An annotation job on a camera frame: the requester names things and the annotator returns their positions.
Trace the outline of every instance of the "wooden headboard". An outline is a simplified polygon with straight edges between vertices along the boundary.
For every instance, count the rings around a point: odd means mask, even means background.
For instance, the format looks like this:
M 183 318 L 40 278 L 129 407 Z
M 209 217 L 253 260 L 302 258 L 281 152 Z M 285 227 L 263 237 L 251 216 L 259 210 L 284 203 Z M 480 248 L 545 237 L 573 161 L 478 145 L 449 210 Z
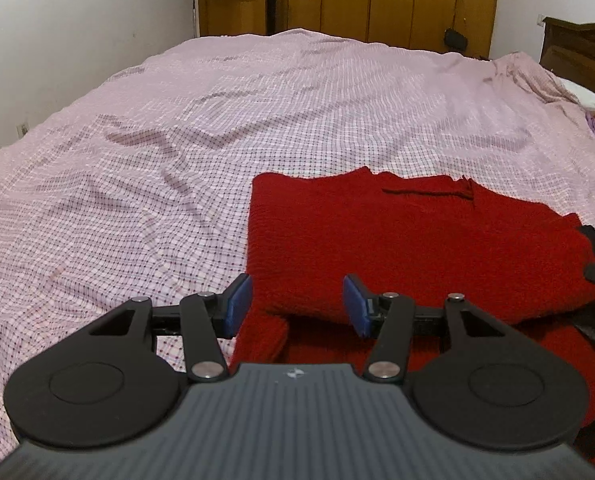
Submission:
M 577 25 L 545 18 L 540 64 L 595 92 L 595 23 Z

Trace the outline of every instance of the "white pillow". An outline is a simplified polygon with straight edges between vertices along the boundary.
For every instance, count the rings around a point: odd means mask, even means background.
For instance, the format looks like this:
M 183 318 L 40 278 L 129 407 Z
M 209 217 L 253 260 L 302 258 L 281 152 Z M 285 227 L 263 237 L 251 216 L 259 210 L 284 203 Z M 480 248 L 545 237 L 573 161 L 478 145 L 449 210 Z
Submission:
M 595 92 L 591 92 L 591 90 L 588 88 L 584 88 L 584 86 L 578 85 L 577 83 L 569 81 L 568 79 L 557 76 L 555 76 L 555 78 L 559 79 L 560 83 L 562 83 L 562 86 L 564 86 L 564 88 L 577 97 L 578 101 L 585 110 L 595 112 Z

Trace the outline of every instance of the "electrical outlet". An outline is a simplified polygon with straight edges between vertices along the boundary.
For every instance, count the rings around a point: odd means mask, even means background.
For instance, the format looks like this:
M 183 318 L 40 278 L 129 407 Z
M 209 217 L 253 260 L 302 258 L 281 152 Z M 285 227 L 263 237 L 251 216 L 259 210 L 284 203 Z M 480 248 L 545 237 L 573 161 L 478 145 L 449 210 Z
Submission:
M 28 133 L 28 121 L 18 124 L 18 137 L 21 139 Z

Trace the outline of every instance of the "small logo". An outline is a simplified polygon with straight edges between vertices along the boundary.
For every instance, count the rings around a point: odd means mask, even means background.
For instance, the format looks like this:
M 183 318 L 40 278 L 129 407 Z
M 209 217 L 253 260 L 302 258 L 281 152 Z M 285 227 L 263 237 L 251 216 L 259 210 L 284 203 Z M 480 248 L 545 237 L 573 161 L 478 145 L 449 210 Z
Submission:
M 299 368 L 292 368 L 292 370 L 286 372 L 287 376 L 291 379 L 299 379 L 301 376 L 305 375 L 305 373 L 304 370 L 300 370 Z

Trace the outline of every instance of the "wooden wardrobe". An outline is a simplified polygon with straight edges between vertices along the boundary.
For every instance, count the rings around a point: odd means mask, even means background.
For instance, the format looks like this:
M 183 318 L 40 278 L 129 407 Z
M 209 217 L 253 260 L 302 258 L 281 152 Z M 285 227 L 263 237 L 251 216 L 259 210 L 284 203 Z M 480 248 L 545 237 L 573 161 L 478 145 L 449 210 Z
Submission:
M 453 28 L 468 38 L 465 56 L 488 57 L 497 0 L 276 0 L 272 30 L 266 30 L 266 4 L 267 0 L 199 0 L 200 32 L 263 34 L 303 27 L 360 41 L 447 52 L 444 35 Z

